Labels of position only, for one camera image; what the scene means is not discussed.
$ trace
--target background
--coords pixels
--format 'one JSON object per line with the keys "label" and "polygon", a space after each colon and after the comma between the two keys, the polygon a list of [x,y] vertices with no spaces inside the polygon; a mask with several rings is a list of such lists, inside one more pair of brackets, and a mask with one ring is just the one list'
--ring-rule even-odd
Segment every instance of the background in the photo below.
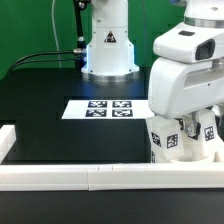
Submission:
{"label": "background", "polygon": [[[19,58],[36,52],[55,51],[52,27],[52,0],[1,0],[0,80]],[[129,0],[129,39],[135,45],[135,62],[150,67],[156,37],[183,21],[184,8],[168,0]],[[82,12],[84,35],[91,40],[91,7]],[[61,50],[76,48],[76,25],[72,0],[56,0],[55,22]],[[31,64],[29,67],[58,67],[58,63]],[[62,67],[74,67],[64,62]]]}

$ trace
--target black table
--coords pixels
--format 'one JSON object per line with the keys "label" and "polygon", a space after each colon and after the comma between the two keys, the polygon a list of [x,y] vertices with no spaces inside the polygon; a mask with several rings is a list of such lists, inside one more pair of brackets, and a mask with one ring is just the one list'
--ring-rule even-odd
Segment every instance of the black table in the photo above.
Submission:
{"label": "black table", "polygon": [[[70,99],[147,99],[148,72],[119,84],[73,69],[21,69],[0,82],[0,125],[16,125],[11,164],[144,163],[144,120],[62,120]],[[223,223],[223,189],[0,192],[0,223]]]}

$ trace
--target cube with marker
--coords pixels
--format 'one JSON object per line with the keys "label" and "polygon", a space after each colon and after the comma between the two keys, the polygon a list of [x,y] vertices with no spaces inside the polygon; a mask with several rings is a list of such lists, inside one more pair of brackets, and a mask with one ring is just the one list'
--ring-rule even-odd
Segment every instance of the cube with marker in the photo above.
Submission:
{"label": "cube with marker", "polygon": [[146,119],[155,162],[168,162],[184,155],[184,148],[177,120],[156,116]]}

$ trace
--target white platform edge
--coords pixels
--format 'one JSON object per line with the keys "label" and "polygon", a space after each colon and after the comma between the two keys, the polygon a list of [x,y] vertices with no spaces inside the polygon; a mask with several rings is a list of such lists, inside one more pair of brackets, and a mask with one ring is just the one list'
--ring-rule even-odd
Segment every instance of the white platform edge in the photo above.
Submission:
{"label": "white platform edge", "polygon": [[[3,126],[0,130],[2,159],[15,139],[15,127]],[[0,165],[0,191],[223,187],[223,162],[201,164]]]}
{"label": "white platform edge", "polygon": [[14,125],[4,125],[0,129],[0,163],[16,141]]}

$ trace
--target warning label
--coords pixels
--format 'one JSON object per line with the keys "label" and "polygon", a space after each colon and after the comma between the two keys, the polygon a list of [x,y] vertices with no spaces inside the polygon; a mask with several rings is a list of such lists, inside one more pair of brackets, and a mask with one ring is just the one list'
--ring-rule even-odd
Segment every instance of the warning label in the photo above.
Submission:
{"label": "warning label", "polygon": [[113,33],[110,31],[109,34],[107,35],[105,41],[105,43],[117,43]]}

